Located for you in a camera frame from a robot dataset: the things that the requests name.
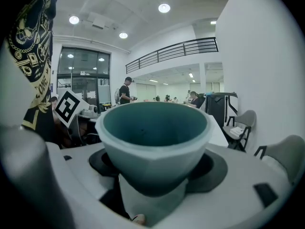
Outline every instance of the balcony railing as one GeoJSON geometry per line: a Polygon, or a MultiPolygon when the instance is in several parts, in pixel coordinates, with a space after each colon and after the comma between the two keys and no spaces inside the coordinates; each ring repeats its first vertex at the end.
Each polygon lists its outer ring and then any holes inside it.
{"type": "Polygon", "coordinates": [[[157,51],[151,52],[126,65],[126,73],[130,73],[154,63],[159,63],[168,59],[192,55],[204,52],[218,52],[215,37],[194,39],[177,43],[157,51]]]}

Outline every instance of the white ceiling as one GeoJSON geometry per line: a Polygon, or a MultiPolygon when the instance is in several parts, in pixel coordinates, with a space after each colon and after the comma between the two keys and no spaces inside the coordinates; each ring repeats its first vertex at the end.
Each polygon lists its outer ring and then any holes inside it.
{"type": "MultiPolygon", "coordinates": [[[[206,65],[206,81],[207,82],[219,82],[223,81],[224,73],[222,70],[222,64],[207,64],[206,65]]],[[[167,70],[157,71],[150,74],[138,76],[134,79],[138,83],[149,83],[149,84],[180,84],[180,83],[200,83],[200,69],[199,64],[190,64],[180,67],[175,67],[167,70]]]]}
{"type": "Polygon", "coordinates": [[[170,27],[192,24],[201,19],[218,18],[228,0],[58,0],[53,31],[55,35],[73,35],[102,41],[126,50],[145,38],[170,27]],[[161,3],[171,6],[170,12],[158,11],[161,3]],[[75,26],[69,17],[81,22],[75,26]],[[106,21],[101,30],[92,27],[96,17],[106,21]],[[120,32],[127,32],[125,40],[120,32]]]}

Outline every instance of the round ceiling light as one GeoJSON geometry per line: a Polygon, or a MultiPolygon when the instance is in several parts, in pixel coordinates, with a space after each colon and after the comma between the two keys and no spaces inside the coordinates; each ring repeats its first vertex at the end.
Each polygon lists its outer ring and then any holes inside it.
{"type": "Polygon", "coordinates": [[[78,22],[80,22],[80,19],[77,17],[77,16],[71,16],[69,18],[69,22],[72,24],[72,25],[76,25],[78,24],[78,22]]]}
{"type": "Polygon", "coordinates": [[[126,38],[128,37],[127,33],[124,33],[124,32],[120,33],[119,36],[120,36],[122,39],[126,39],[126,38]]]}
{"type": "Polygon", "coordinates": [[[163,3],[159,6],[159,11],[161,13],[167,13],[169,10],[171,10],[171,7],[166,3],[163,3]]]}

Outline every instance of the gray chair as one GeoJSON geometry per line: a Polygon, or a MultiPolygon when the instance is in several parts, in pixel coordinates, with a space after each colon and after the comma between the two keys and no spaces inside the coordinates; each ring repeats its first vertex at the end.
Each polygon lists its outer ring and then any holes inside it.
{"type": "Polygon", "coordinates": [[[256,123],[256,113],[254,110],[247,110],[240,116],[229,117],[227,125],[223,127],[223,131],[228,141],[235,143],[234,149],[236,149],[239,146],[241,151],[245,152],[249,134],[251,132],[251,129],[255,126],[255,123],[256,123]],[[231,119],[233,120],[233,126],[229,126],[231,119]],[[246,125],[244,132],[240,136],[235,136],[230,132],[231,129],[235,128],[235,123],[241,123],[246,125]]]}
{"type": "Polygon", "coordinates": [[[283,141],[258,147],[254,156],[262,150],[260,159],[270,156],[278,161],[286,170],[288,180],[294,184],[305,168],[305,141],[298,135],[290,135],[283,141]]]}

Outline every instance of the black t-shirt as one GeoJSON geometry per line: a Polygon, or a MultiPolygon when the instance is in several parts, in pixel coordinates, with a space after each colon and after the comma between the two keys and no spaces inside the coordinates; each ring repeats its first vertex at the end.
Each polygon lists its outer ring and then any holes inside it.
{"type": "Polygon", "coordinates": [[[52,26],[57,0],[28,0],[6,41],[16,65],[36,90],[22,125],[47,142],[57,142],[50,102],[52,26]]]}
{"type": "Polygon", "coordinates": [[[194,105],[196,105],[196,108],[197,109],[199,109],[200,107],[201,107],[201,102],[200,102],[200,99],[199,98],[196,98],[196,99],[193,99],[192,101],[191,101],[191,104],[194,104],[194,105]]]}
{"type": "MultiPolygon", "coordinates": [[[[126,85],[121,86],[121,88],[120,88],[120,97],[122,96],[122,94],[126,94],[127,97],[130,97],[129,87],[128,86],[126,86],[126,85]]],[[[120,104],[129,104],[129,103],[130,103],[129,100],[126,100],[126,99],[123,99],[123,98],[120,99],[120,104]]]]}

